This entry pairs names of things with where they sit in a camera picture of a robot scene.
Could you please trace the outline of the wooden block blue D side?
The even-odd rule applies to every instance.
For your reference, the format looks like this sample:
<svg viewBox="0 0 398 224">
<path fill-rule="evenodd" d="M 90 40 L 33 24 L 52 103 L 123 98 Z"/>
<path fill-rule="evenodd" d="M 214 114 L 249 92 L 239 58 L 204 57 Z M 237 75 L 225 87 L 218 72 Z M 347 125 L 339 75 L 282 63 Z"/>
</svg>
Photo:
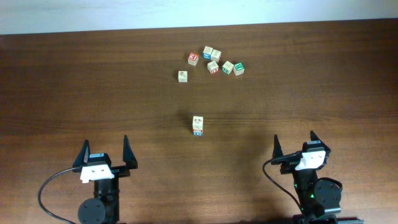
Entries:
<svg viewBox="0 0 398 224">
<path fill-rule="evenodd" d="M 194 116 L 192 121 L 193 129 L 203 129 L 204 119 L 202 116 Z"/>
</svg>

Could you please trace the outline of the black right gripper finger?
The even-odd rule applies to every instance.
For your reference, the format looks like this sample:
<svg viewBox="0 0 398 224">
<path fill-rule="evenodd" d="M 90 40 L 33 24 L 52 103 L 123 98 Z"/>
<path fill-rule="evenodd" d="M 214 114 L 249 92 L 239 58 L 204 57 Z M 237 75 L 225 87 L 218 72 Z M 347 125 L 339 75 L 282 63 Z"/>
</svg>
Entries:
<svg viewBox="0 0 398 224">
<path fill-rule="evenodd" d="M 283 158 L 284 154 L 282 152 L 282 148 L 279 142 L 278 136 L 274 135 L 274 149 L 272 152 L 271 164 L 280 164 L 281 159 Z"/>
<path fill-rule="evenodd" d="M 313 130 L 310 131 L 310 142 L 311 143 L 321 143 L 322 140 L 315 134 Z"/>
</svg>

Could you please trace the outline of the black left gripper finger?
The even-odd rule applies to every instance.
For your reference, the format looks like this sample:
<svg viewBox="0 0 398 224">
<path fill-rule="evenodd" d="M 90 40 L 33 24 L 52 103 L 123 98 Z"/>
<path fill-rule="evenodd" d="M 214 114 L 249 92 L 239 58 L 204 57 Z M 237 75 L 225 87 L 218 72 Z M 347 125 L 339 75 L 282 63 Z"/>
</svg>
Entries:
<svg viewBox="0 0 398 224">
<path fill-rule="evenodd" d="M 77 155 L 74 163 L 73 163 L 73 168 L 77 168 L 78 170 L 81 170 L 82 167 L 86 166 L 88 163 L 88 159 L 90 157 L 90 144 L 89 140 L 85 140 L 83 142 L 83 146 L 79 154 Z"/>
<path fill-rule="evenodd" d="M 126 163 L 126 167 L 128 169 L 138 168 L 138 162 L 132 151 L 127 135 L 124 136 L 124 141 L 123 141 L 123 162 Z"/>
</svg>

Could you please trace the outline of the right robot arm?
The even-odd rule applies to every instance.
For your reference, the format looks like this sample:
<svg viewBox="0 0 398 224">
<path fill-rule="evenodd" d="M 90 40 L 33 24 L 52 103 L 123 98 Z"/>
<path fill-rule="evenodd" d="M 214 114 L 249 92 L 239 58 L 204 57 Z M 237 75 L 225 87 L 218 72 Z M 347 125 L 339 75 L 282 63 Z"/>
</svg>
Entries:
<svg viewBox="0 0 398 224">
<path fill-rule="evenodd" d="M 358 218 L 337 218 L 341 212 L 343 191 L 341 182 L 328 177 L 319 177 L 317 172 L 326 166 L 331 149 L 313 132 L 302 150 L 284 154 L 277 135 L 274 136 L 272 158 L 265 165 L 280 165 L 280 173 L 291 174 L 294 179 L 294 197 L 274 181 L 263 169 L 264 175 L 297 204 L 301 214 L 294 215 L 287 223 L 364 223 Z"/>
</svg>

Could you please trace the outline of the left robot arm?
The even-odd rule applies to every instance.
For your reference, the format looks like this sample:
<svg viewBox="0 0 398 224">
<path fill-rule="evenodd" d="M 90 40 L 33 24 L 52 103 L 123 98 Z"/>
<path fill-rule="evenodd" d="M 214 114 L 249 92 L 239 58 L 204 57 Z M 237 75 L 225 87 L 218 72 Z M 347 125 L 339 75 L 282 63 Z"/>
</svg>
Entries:
<svg viewBox="0 0 398 224">
<path fill-rule="evenodd" d="M 92 154 L 89 140 L 85 140 L 73 168 L 80 173 L 80 180 L 94 183 L 93 197 L 85 200 L 78 209 L 82 224 L 113 224 L 119 221 L 119 179 L 129 177 L 130 170 L 137 169 L 137 159 L 128 137 L 123 139 L 123 166 L 112 166 L 107 153 Z"/>
</svg>

